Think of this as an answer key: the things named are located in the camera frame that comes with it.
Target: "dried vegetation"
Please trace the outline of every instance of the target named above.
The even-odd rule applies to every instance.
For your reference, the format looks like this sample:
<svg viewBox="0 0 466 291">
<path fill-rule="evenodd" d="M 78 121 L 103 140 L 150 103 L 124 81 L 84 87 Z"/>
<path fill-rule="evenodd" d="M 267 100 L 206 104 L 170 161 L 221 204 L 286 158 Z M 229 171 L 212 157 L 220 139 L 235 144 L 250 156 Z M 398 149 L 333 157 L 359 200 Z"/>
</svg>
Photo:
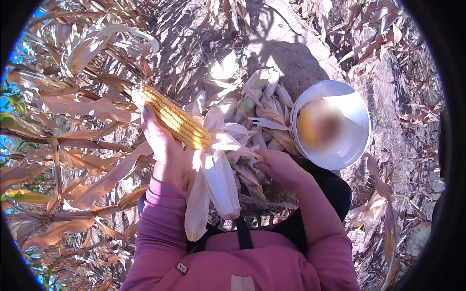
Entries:
<svg viewBox="0 0 466 291">
<path fill-rule="evenodd" d="M 2 92 L 14 111 L 0 119 L 2 135 L 23 141 L 1 154 L 2 208 L 44 284 L 117 290 L 134 260 L 135 206 L 154 162 L 132 102 L 137 84 L 159 90 L 216 141 L 185 151 L 190 239 L 202 235 L 192 230 L 206 220 L 230 230 L 229 218 L 241 211 L 252 227 L 266 228 L 298 206 L 293 193 L 252 167 L 260 158 L 254 148 L 297 154 L 289 111 L 302 89 L 283 78 L 286 60 L 276 55 L 277 68 L 251 65 L 262 56 L 251 53 L 248 36 L 269 8 L 277 18 L 293 12 L 285 20 L 290 30 L 319 40 L 338 78 L 370 109 L 367 153 L 341 172 L 353 189 L 346 227 L 361 288 L 387 290 L 415 262 L 441 191 L 442 93 L 422 36 L 391 0 L 260 4 L 42 4 L 43 15 L 30 20 L 19 41 L 22 62 L 8 66 L 7 81 L 21 97 Z M 224 171 L 211 171 L 206 162 Z M 193 207 L 205 215 L 190 216 Z"/>
</svg>

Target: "corn cob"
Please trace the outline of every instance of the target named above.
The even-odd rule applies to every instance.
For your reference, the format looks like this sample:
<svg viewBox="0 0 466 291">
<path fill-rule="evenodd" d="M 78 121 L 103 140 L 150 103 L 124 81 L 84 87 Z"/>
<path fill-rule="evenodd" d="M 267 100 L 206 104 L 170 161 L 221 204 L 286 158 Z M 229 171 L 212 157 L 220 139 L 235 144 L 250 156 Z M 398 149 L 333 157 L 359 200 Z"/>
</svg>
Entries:
<svg viewBox="0 0 466 291">
<path fill-rule="evenodd" d="M 209 132 L 159 92 L 142 85 L 137 95 L 146 106 L 154 111 L 157 121 L 168 129 L 174 138 L 193 149 L 204 149 L 210 146 Z"/>
</svg>

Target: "person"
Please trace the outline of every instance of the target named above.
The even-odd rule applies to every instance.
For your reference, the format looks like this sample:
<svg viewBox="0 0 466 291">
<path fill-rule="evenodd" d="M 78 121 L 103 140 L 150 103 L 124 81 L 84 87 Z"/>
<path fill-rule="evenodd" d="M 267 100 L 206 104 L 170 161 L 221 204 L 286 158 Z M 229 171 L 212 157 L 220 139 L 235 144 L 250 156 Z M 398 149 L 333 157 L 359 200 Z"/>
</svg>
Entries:
<svg viewBox="0 0 466 291">
<path fill-rule="evenodd" d="M 142 111 L 156 164 L 141 213 L 134 264 L 121 290 L 359 290 L 351 241 L 342 225 L 350 206 L 348 184 L 312 163 L 299 166 L 287 153 L 258 149 L 254 166 L 289 186 L 300 207 L 271 231 L 237 231 L 207 225 L 187 244 L 182 190 L 182 145 Z"/>
</svg>

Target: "pink sleeve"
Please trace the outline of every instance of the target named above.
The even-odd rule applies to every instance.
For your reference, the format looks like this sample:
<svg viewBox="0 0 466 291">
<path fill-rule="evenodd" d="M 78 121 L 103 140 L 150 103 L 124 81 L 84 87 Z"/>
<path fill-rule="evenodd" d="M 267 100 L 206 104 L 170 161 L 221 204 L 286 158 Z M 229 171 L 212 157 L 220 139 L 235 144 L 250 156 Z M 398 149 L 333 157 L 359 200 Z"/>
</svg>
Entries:
<svg viewBox="0 0 466 291">
<path fill-rule="evenodd" d="M 185 193 L 151 178 L 134 264 L 120 290 L 152 290 L 186 256 Z"/>
<path fill-rule="evenodd" d="M 324 238 L 310 248 L 307 258 L 317 272 L 322 291 L 360 290 L 351 250 L 351 240 L 345 235 Z"/>
</svg>

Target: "pink sweatshirt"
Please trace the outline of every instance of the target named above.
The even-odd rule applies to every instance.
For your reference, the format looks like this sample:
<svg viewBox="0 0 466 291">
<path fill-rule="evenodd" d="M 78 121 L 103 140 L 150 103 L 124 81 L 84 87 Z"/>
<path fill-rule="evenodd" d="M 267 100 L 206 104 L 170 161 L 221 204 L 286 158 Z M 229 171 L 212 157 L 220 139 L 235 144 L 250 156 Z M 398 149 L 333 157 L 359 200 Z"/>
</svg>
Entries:
<svg viewBox="0 0 466 291">
<path fill-rule="evenodd" d="M 152 178 L 139 223 L 135 261 L 121 290 L 360 290 L 343 235 L 315 243 L 307 257 L 281 234 L 252 230 L 254 249 L 236 232 L 210 237 L 187 255 L 185 193 Z"/>
</svg>

